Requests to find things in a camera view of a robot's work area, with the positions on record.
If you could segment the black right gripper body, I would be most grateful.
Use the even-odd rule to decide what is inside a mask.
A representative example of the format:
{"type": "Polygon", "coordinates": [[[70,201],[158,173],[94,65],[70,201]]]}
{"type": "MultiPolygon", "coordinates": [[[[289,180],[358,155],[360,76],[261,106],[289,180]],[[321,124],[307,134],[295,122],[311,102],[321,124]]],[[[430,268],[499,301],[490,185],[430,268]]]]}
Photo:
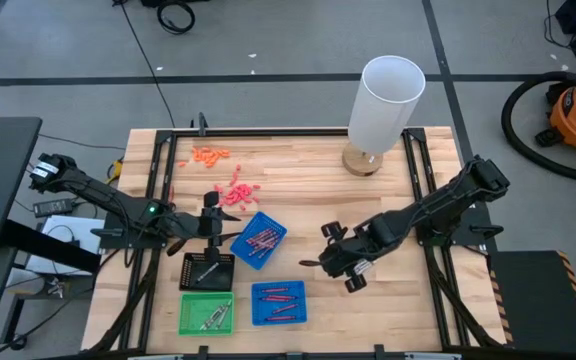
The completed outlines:
{"type": "Polygon", "coordinates": [[[367,281],[362,272],[371,266],[382,250],[382,246],[371,236],[368,222],[356,226],[351,237],[347,237],[348,228],[338,221],[323,225],[321,232],[327,240],[323,251],[332,252],[329,261],[320,261],[325,262],[327,274],[332,278],[345,275],[347,279],[344,284],[349,293],[365,288],[367,281]]]}

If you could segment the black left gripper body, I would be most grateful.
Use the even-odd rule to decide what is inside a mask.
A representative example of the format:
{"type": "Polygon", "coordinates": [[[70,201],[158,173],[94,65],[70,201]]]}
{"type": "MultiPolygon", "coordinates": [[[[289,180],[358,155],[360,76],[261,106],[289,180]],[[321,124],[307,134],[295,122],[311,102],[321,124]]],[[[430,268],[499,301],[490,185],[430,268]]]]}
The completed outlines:
{"type": "Polygon", "coordinates": [[[199,215],[198,237],[207,240],[207,247],[203,254],[210,263],[221,262],[221,253],[219,248],[225,242],[222,235],[223,211],[218,206],[220,201],[219,193],[211,191],[204,195],[203,208],[199,215]]]}

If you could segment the blue plastic slotted basket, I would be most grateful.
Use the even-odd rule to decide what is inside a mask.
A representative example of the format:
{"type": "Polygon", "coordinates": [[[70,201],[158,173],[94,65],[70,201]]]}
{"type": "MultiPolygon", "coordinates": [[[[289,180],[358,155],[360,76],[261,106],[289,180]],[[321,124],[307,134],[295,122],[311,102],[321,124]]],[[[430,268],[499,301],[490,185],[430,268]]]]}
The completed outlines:
{"type": "Polygon", "coordinates": [[[282,281],[282,282],[261,282],[254,283],[251,287],[251,319],[254,326],[271,326],[271,325],[289,325],[305,323],[308,319],[307,315],[307,296],[305,291],[305,283],[303,281],[282,281]],[[266,288],[289,288],[286,292],[280,293],[262,293],[262,289],[266,288]],[[269,295],[288,295],[296,296],[298,299],[291,302],[262,302],[259,299],[269,295]],[[298,304],[298,308],[279,313],[272,314],[276,308],[289,305],[298,304]],[[293,321],[281,322],[267,322],[265,318],[272,316],[296,316],[293,321]]]}
{"type": "Polygon", "coordinates": [[[231,252],[239,257],[243,262],[251,266],[255,270],[261,270],[264,265],[268,262],[272,254],[279,248],[279,245],[283,241],[287,234],[287,229],[266,215],[263,212],[256,213],[252,219],[248,222],[242,233],[237,237],[237,239],[232,243],[230,250],[231,252]],[[250,256],[249,253],[254,250],[254,248],[249,245],[246,240],[251,236],[266,230],[272,229],[279,238],[279,243],[277,246],[269,252],[264,258],[259,259],[258,255],[250,256]]]}

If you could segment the grey crayon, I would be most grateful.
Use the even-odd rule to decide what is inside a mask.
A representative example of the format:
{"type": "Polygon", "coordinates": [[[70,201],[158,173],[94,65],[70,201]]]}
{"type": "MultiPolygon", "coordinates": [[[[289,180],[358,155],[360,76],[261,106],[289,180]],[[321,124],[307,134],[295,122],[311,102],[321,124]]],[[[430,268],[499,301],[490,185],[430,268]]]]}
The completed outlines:
{"type": "Polygon", "coordinates": [[[212,264],[207,270],[199,275],[199,277],[195,280],[195,283],[202,282],[211,272],[213,272],[219,266],[218,262],[212,264]]]}

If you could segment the white crayon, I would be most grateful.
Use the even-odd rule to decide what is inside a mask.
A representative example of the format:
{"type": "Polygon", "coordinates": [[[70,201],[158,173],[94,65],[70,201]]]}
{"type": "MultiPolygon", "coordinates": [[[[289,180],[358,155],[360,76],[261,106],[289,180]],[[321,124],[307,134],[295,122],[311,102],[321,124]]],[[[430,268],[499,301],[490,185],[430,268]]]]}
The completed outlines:
{"type": "Polygon", "coordinates": [[[207,329],[209,329],[212,324],[214,323],[214,321],[219,317],[221,313],[221,310],[219,308],[217,308],[212,314],[211,316],[202,324],[202,326],[200,327],[201,331],[205,331],[207,329]]]}
{"type": "Polygon", "coordinates": [[[230,308],[232,305],[232,299],[229,300],[224,306],[223,306],[223,311],[221,312],[220,317],[218,318],[217,324],[216,324],[216,328],[221,328],[230,308]]]}
{"type": "Polygon", "coordinates": [[[221,316],[221,314],[224,312],[225,309],[226,306],[224,304],[219,305],[217,309],[214,311],[214,313],[204,323],[204,328],[209,329],[212,326],[212,324],[221,316]]]}

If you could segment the black plastic slotted basket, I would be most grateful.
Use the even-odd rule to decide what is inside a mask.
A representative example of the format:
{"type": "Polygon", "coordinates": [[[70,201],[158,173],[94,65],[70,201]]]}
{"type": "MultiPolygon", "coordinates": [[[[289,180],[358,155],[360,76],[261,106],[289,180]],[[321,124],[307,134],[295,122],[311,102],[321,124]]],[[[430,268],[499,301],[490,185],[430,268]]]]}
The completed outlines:
{"type": "Polygon", "coordinates": [[[235,265],[235,257],[231,254],[222,254],[219,266],[202,282],[195,283],[199,275],[212,264],[214,263],[208,262],[203,253],[186,253],[180,274],[179,289],[181,291],[230,291],[235,265]]]}

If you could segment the green plastic slotted basket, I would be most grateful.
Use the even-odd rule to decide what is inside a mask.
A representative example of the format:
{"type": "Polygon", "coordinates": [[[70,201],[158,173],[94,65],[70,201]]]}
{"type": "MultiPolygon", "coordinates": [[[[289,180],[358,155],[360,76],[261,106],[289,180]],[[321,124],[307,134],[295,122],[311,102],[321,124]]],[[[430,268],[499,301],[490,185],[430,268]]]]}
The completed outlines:
{"type": "Polygon", "coordinates": [[[180,336],[230,336],[234,332],[235,297],[232,292],[185,292],[180,298],[178,334],[180,336]],[[218,319],[212,326],[201,331],[202,324],[219,305],[232,299],[231,308],[221,326],[216,328],[218,319]]]}

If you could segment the round wooden lamp base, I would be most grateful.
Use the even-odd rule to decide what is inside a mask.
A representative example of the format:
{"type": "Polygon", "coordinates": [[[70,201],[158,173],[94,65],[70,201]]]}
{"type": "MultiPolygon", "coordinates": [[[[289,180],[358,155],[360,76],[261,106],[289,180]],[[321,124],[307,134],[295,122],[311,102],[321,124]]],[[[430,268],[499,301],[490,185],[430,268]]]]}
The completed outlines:
{"type": "Polygon", "coordinates": [[[360,177],[374,175],[382,166],[383,155],[374,155],[360,150],[352,143],[348,143],[342,152],[342,164],[345,169],[360,177]]]}

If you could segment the yellow clamp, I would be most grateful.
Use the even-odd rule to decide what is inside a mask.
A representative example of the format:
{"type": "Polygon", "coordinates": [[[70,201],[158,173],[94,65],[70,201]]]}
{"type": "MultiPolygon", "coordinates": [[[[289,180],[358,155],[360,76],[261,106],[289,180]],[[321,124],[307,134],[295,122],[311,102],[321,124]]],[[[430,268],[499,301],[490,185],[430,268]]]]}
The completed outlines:
{"type": "Polygon", "coordinates": [[[106,183],[111,184],[115,181],[118,181],[121,176],[121,171],[123,167],[123,159],[119,158],[115,160],[107,169],[106,175],[106,183]]]}

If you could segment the white box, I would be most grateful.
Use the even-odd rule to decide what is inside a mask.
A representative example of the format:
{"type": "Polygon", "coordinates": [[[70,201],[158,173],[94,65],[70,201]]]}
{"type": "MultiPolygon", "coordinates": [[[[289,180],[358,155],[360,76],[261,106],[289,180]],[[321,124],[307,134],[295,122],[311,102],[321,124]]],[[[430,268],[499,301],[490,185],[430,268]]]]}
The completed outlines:
{"type": "MultiPolygon", "coordinates": [[[[93,229],[103,228],[105,221],[93,218],[54,215],[49,217],[41,228],[41,232],[61,242],[77,245],[83,250],[100,254],[100,237],[92,233],[93,229]]],[[[57,263],[43,257],[30,255],[25,269],[34,273],[90,276],[91,273],[75,270],[74,267],[57,263]]]]}

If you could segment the black power adapter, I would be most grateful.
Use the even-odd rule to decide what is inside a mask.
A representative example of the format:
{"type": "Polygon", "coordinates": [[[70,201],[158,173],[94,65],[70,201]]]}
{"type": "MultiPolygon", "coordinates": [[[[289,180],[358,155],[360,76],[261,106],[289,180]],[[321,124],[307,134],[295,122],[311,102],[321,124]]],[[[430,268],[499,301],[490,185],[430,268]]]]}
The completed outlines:
{"type": "Polygon", "coordinates": [[[36,218],[43,218],[52,215],[69,214],[73,211],[73,208],[73,200],[66,198],[34,203],[32,211],[36,218]]]}

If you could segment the bunch of keys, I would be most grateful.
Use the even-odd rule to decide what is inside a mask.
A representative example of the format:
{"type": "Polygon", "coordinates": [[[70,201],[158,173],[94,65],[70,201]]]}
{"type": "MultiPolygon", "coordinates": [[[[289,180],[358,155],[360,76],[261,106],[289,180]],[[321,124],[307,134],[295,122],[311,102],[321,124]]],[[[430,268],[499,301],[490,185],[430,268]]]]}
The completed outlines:
{"type": "Polygon", "coordinates": [[[57,296],[62,299],[64,297],[65,289],[66,283],[58,277],[54,277],[47,281],[46,294],[49,296],[57,296]]]}

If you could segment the black hazard-striped platform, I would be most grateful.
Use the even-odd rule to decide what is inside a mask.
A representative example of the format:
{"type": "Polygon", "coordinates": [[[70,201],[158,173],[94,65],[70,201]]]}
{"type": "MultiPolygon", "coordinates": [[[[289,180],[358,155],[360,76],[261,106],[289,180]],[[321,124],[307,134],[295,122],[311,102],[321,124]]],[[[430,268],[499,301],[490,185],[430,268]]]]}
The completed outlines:
{"type": "Polygon", "coordinates": [[[509,346],[576,354],[576,276],[565,253],[496,252],[489,270],[509,346]]]}

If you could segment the black aluminium table frame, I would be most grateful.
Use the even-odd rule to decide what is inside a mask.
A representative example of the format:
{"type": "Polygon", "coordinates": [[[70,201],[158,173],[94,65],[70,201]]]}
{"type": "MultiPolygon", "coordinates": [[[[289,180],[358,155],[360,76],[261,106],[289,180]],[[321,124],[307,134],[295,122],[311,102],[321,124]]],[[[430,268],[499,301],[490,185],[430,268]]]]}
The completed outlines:
{"type": "Polygon", "coordinates": [[[321,227],[339,221],[352,227],[370,216],[399,209],[413,201],[405,150],[394,147],[377,174],[357,177],[341,162],[347,142],[337,128],[217,129],[205,137],[183,132],[175,151],[157,149],[156,131],[134,129],[128,139],[121,190],[141,196],[148,176],[169,180],[176,205],[197,212],[202,196],[215,185],[226,186],[241,165],[238,180],[258,184],[260,203],[233,205],[226,231],[242,229],[257,212],[264,212],[287,229],[287,236],[261,270],[245,263],[235,266],[234,332],[223,337],[182,337],[178,334],[179,280],[182,256],[162,256],[155,294],[144,304],[151,317],[133,316],[122,338],[123,346],[144,344],[151,353],[195,353],[206,346],[210,353],[367,352],[382,344],[390,351],[437,350],[441,346],[424,250],[414,238],[380,259],[366,277],[365,289],[348,293],[343,282],[322,270],[299,265],[315,259],[325,247],[321,227]],[[193,153],[196,147],[199,153],[193,153]],[[202,152],[202,147],[210,148],[202,152]],[[204,159],[205,153],[228,150],[204,159]],[[202,154],[202,161],[193,157],[202,154]],[[216,159],[213,167],[207,162],[216,159]],[[251,287],[257,282],[301,280],[305,283],[305,323],[257,327],[252,324],[251,287]]]}

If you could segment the black clamp bracket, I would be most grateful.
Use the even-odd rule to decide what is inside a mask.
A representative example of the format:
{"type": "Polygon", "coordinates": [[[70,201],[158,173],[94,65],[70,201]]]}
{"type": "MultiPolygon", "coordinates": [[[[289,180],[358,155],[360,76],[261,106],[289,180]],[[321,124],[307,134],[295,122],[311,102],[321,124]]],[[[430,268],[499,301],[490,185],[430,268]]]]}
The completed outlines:
{"type": "Polygon", "coordinates": [[[197,128],[197,133],[198,133],[199,137],[205,137],[206,136],[207,129],[209,128],[209,125],[207,123],[207,120],[206,120],[203,112],[198,113],[197,119],[191,120],[190,127],[191,128],[197,128]]]}

